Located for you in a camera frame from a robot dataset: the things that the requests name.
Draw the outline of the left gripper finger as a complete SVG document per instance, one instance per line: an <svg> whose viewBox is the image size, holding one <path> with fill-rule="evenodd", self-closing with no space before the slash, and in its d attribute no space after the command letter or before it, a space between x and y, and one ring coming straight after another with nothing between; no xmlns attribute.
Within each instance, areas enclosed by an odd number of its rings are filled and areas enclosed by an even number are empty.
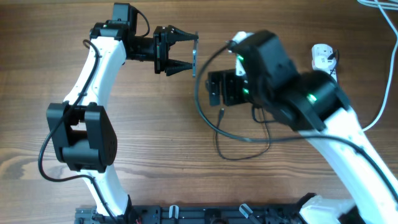
<svg viewBox="0 0 398 224"><path fill-rule="evenodd" d="M184 70L191 70L192 68L193 68L192 63L168 59L168 61L165 64L164 72L169 77Z"/></svg>
<svg viewBox="0 0 398 224"><path fill-rule="evenodd" d="M167 31L167 42L170 44L175 44L176 42L198 40L197 34L190 34L184 32L174 26L169 25Z"/></svg>

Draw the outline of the Galaxy S25 smartphone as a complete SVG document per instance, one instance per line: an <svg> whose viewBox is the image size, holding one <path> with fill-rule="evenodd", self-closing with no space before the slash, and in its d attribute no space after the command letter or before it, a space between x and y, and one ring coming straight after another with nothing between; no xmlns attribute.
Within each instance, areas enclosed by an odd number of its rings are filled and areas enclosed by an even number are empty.
<svg viewBox="0 0 398 224"><path fill-rule="evenodd" d="M197 54L198 54L198 38L193 43L193 61L192 61L192 77L195 78L197 75Z"/></svg>

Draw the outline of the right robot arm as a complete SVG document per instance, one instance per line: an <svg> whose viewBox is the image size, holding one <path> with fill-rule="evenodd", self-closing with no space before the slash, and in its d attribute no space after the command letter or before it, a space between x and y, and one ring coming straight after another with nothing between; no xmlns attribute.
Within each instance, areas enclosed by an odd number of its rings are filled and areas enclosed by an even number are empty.
<svg viewBox="0 0 398 224"><path fill-rule="evenodd" d="M278 36L238 32L225 49L231 70L208 73L211 105L250 103L297 132L329 163L351 197L308 194L284 219L303 223L396 223L397 179L369 142L348 97L321 70L299 73Z"/></svg>

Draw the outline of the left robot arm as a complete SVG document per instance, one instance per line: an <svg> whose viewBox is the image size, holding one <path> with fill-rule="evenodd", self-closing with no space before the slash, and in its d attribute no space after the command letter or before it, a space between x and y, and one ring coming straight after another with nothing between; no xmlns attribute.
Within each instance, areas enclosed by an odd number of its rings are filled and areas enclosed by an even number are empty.
<svg viewBox="0 0 398 224"><path fill-rule="evenodd" d="M46 111L56 158L73 171L74 179L87 184L96 207L81 213L77 223L139 223L130 196L124 191L116 170L118 139L106 107L116 76L127 60L153 62L155 73L174 75L195 70L195 62L172 60L169 50L177 42L198 42L198 34L175 26L158 26L137 34L142 12L128 3L116 3L110 20L98 22L83 41L89 50L83 70L61 103Z"/></svg>

